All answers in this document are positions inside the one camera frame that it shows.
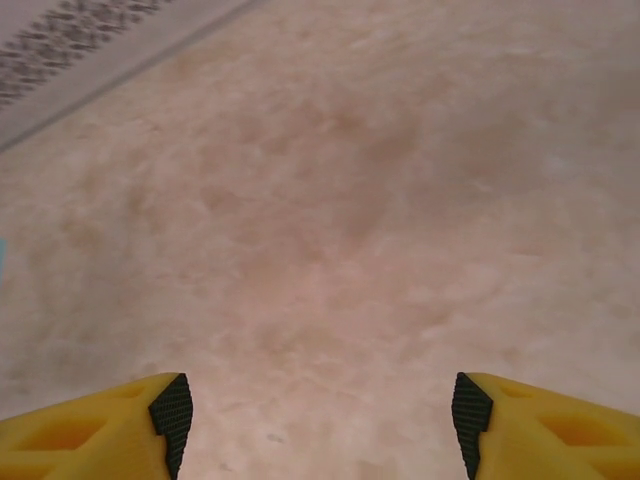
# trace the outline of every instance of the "yellow plastic part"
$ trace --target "yellow plastic part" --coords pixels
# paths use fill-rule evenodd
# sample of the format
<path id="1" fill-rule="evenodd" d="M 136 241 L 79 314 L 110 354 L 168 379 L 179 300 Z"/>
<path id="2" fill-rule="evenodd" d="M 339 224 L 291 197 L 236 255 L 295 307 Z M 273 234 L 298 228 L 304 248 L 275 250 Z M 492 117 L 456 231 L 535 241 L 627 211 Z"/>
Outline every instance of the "yellow plastic part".
<path id="1" fill-rule="evenodd" d="M 167 439 L 149 407 L 176 380 L 186 384 L 164 373 L 3 420 L 0 480 L 170 480 Z M 180 414 L 188 430 L 191 413 Z"/>
<path id="2" fill-rule="evenodd" d="M 640 480 L 640 417 L 483 373 L 493 402 L 474 480 Z"/>

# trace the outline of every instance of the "patterned rug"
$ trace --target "patterned rug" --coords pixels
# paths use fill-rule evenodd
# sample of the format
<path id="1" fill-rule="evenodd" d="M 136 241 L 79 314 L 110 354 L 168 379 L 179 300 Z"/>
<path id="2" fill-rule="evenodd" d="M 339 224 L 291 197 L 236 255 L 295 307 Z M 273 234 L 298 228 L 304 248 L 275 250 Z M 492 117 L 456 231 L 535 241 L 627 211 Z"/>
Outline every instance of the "patterned rug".
<path id="1" fill-rule="evenodd" d="M 251 0 L 28 0 L 0 19 L 0 151 Z"/>

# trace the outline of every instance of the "gray rug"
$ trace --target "gray rug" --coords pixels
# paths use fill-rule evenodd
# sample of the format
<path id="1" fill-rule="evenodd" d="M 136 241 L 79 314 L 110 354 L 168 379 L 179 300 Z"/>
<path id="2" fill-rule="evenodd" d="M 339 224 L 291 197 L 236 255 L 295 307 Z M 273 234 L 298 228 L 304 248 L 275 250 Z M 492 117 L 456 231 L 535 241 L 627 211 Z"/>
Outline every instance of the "gray rug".
<path id="1" fill-rule="evenodd" d="M 0 151 L 252 0 L 0 3 Z"/>

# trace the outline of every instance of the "black textured tip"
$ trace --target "black textured tip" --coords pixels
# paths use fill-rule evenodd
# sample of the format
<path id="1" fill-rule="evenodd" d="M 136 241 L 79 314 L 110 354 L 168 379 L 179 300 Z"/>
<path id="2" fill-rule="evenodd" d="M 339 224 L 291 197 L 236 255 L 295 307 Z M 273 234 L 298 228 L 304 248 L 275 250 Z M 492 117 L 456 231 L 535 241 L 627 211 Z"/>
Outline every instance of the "black textured tip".
<path id="1" fill-rule="evenodd" d="M 177 480 L 193 418 L 193 401 L 184 373 L 174 378 L 149 405 L 149 414 L 156 434 L 166 439 L 165 462 L 171 480 Z"/>
<path id="2" fill-rule="evenodd" d="M 451 412 L 469 480 L 480 466 L 480 434 L 489 428 L 493 400 L 464 373 L 458 373 Z"/>

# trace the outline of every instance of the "beige carpet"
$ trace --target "beige carpet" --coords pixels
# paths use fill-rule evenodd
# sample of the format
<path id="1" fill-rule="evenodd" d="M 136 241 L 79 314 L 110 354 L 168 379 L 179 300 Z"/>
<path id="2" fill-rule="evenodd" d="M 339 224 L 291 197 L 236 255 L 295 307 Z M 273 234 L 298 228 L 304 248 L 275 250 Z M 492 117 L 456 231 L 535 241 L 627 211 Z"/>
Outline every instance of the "beige carpet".
<path id="1" fill-rule="evenodd" d="M 273 0 L 0 158 L 2 416 L 177 370 L 181 479 L 463 479 L 455 373 L 640 414 L 640 6 Z"/>

